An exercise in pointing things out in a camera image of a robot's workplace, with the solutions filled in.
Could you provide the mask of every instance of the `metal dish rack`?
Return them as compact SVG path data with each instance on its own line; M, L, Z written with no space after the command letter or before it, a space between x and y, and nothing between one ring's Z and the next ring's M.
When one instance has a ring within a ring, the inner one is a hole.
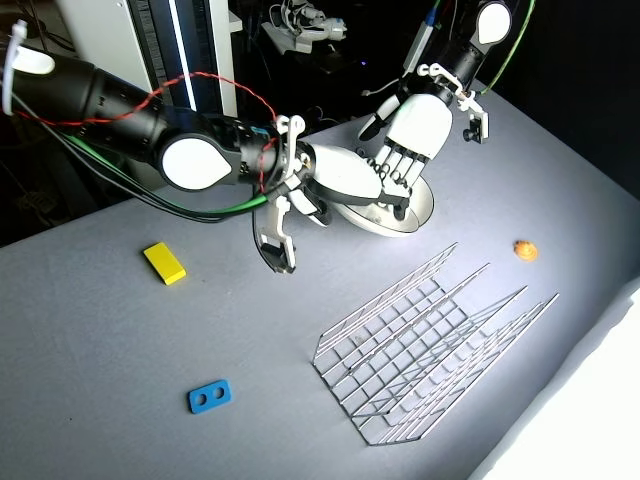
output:
M446 291L442 251L322 334L313 365L369 445L418 440L558 297L500 325L527 289L468 315L454 300L489 265Z

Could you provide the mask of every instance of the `wire rack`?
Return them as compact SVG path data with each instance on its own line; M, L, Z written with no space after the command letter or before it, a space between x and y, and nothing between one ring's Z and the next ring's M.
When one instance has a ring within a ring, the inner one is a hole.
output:
M423 438L555 301L498 326L523 287L473 315L454 297L489 265L449 290L434 278L450 246L322 334L313 365L370 445Z

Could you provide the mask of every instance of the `robotic arm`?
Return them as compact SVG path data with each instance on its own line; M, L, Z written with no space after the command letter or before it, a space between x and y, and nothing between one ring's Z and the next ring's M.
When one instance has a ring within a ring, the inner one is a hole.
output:
M298 140L305 129L299 116L259 125L203 115L164 105L92 64L21 46L3 62L3 106L6 112L13 94L32 106L41 121L148 163L182 190L260 186L268 206L259 248L274 271L292 272L293 241L283 229L291 205L321 226L329 224L332 206L352 223L383 235L406 235L426 222L433 198L421 172L449 135L450 106L456 102L470 111L465 138L481 143L488 136L486 113L468 88L490 47L506 36L510 18L502 1L480 2L464 13L459 32L438 61L415 69L428 44L424 34L430 34L421 28L398 92L360 132L362 139L372 138L395 114L384 146L370 159ZM14 77L10 82L7 70Z

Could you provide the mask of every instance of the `orange object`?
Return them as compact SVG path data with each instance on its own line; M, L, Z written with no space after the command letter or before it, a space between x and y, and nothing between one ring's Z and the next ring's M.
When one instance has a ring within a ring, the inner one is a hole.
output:
M525 262L533 262L538 258L538 247L532 242L518 240L513 246L513 251L516 252L520 260Z

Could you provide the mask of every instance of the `white vertical strip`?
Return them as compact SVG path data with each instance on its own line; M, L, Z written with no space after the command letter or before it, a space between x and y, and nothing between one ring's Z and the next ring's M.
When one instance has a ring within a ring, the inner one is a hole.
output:
M218 74L229 80L234 80L228 0L209 0L209 11L211 12L211 31L216 49ZM222 113L230 117L237 117L236 88L229 83L220 82L220 99Z
M173 22L173 33L178 42L178 55L180 55L180 64L182 65L182 73L184 74L184 84L187 87L187 96L189 97L189 106L191 110L197 111L196 98L193 95L193 86L189 77L189 65L187 64L187 54L184 50L184 42L182 41L182 30L180 29L180 19L178 18L178 9L176 8L176 0L169 0L169 11L171 12L171 21Z

